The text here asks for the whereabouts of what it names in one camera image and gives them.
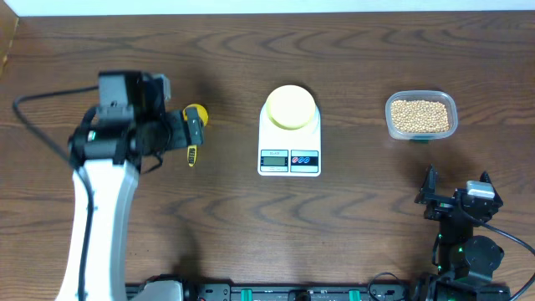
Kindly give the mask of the yellow measuring scoop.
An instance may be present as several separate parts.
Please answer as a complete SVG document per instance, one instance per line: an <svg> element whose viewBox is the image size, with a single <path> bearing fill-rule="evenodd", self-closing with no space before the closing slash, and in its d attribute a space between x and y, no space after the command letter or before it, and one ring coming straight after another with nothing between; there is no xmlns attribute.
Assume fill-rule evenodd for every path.
<svg viewBox="0 0 535 301"><path fill-rule="evenodd" d="M209 116L207 109L199 104L188 105L182 115L188 126L190 142L187 147L187 161L189 167L196 164L197 148L204 143L204 127L207 125Z"/></svg>

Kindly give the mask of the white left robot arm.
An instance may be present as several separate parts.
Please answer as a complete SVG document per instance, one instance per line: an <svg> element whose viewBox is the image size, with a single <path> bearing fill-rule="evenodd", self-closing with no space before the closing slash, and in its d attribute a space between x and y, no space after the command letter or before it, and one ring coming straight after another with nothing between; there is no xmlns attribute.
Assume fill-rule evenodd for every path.
<svg viewBox="0 0 535 301"><path fill-rule="evenodd" d="M185 149L194 166L204 142L206 108L167 111L170 81L142 71L99 73L99 104L69 138L74 223L59 300L125 300L131 203L142 160Z"/></svg>

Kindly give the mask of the pale yellow bowl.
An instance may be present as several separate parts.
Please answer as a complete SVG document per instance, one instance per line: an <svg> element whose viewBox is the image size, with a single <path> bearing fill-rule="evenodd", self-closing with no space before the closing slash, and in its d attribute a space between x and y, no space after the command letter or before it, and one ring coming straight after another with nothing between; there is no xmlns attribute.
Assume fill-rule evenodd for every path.
<svg viewBox="0 0 535 301"><path fill-rule="evenodd" d="M299 130L311 122L316 104L313 96L297 85L276 88L266 100L267 117L279 128Z"/></svg>

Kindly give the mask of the clear plastic container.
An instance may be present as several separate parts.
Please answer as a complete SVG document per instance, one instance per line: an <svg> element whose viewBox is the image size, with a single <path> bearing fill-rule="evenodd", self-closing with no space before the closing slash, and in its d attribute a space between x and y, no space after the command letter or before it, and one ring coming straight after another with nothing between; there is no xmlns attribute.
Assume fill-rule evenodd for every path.
<svg viewBox="0 0 535 301"><path fill-rule="evenodd" d="M389 134L397 140L439 140L451 136L459 125L456 103L445 92L406 90L385 103Z"/></svg>

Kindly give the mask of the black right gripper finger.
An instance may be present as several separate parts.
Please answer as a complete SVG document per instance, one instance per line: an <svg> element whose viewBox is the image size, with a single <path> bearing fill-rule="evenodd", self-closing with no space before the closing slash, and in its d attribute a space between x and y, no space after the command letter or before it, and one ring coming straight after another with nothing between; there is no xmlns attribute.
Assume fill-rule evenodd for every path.
<svg viewBox="0 0 535 301"><path fill-rule="evenodd" d="M483 190L485 191L494 190L494 186L492 184L491 178L486 171L482 172L482 174L480 175L479 182L481 183Z"/></svg>
<svg viewBox="0 0 535 301"><path fill-rule="evenodd" d="M435 200L436 196L437 172L433 165L429 165L426 170L425 180L416 195L415 203L428 204Z"/></svg>

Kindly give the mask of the white digital kitchen scale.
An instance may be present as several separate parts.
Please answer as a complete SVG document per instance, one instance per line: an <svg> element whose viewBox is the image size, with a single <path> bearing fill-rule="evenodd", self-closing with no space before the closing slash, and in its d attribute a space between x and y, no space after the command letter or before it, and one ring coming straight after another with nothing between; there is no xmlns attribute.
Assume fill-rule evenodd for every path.
<svg viewBox="0 0 535 301"><path fill-rule="evenodd" d="M259 175L316 177L321 174L321 115L317 105L313 105L313 118L305 126L286 130L272 121L265 103L258 135Z"/></svg>

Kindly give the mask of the soybeans in container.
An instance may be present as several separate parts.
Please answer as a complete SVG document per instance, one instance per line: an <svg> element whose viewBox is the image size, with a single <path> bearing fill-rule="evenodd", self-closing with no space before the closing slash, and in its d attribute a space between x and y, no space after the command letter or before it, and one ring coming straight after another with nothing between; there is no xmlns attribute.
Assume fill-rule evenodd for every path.
<svg viewBox="0 0 535 301"><path fill-rule="evenodd" d="M440 133L450 129L446 106L423 99L398 99L390 106L395 128L406 133Z"/></svg>

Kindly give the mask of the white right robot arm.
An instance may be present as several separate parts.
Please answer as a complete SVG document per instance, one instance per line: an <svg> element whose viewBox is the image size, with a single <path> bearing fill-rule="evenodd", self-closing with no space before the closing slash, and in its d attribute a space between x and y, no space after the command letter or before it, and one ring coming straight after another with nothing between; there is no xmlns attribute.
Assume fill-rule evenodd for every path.
<svg viewBox="0 0 535 301"><path fill-rule="evenodd" d="M508 300L510 288L494 283L505 252L492 239L476 235L496 214L503 201L489 175L468 181L452 196L436 192L438 172L429 166L415 203L425 206L424 218L440 223L431 262L437 273L422 274L413 287L413 300Z"/></svg>

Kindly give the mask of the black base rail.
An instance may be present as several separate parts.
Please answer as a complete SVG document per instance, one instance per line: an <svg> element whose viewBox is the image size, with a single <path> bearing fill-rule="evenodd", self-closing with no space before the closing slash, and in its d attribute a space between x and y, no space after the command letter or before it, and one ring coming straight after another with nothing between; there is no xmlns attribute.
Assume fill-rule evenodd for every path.
<svg viewBox="0 0 535 301"><path fill-rule="evenodd" d="M238 286L224 283L198 284L193 294L201 301L394 301L409 300L399 284L357 286Z"/></svg>

